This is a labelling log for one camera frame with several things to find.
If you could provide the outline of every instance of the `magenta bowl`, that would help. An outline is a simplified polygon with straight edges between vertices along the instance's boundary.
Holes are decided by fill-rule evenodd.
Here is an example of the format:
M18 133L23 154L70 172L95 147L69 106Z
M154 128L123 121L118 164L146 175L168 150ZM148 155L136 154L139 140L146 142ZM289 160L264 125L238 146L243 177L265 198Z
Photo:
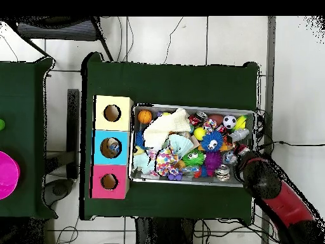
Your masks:
M20 168L17 162L0 151L0 200L15 190L19 176Z

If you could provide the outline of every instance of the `green ball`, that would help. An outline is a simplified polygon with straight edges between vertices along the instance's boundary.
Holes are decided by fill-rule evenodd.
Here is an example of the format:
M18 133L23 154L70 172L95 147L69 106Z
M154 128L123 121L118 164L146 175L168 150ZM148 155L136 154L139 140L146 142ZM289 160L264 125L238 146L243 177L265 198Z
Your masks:
M6 124L4 123L3 119L0 119L0 131L4 130L4 127L6 126Z

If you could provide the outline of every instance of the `orange ball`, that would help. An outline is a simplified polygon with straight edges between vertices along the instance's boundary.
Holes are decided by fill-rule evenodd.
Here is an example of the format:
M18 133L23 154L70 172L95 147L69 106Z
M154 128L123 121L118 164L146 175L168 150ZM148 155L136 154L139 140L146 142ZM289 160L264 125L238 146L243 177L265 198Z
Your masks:
M148 124L151 122L152 120L152 113L146 109L142 110L139 112L138 115L138 120L139 122L143 123L143 124Z

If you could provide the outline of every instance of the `dark green table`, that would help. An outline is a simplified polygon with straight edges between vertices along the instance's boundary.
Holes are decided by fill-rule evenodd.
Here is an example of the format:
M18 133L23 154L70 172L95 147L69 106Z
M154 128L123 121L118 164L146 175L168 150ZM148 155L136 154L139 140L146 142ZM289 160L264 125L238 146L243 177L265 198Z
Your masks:
M53 59L0 62L0 151L20 165L16 189L0 200L0 216L54 218L42 201L45 170L43 81Z
M93 96L130 97L151 104L256 110L258 66L181 66L102 62L91 53L83 62L81 217L142 216L251 222L251 196L240 187L131 182L125 200L89 198Z

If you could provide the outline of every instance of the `green spiky ball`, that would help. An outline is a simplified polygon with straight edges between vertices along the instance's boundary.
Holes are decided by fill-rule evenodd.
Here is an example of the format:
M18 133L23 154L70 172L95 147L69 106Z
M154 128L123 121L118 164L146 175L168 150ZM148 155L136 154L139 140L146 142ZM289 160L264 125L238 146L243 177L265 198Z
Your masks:
M201 166L204 162L204 153L199 151L197 148L191 150L191 152L187 153L182 160L186 164L186 166Z

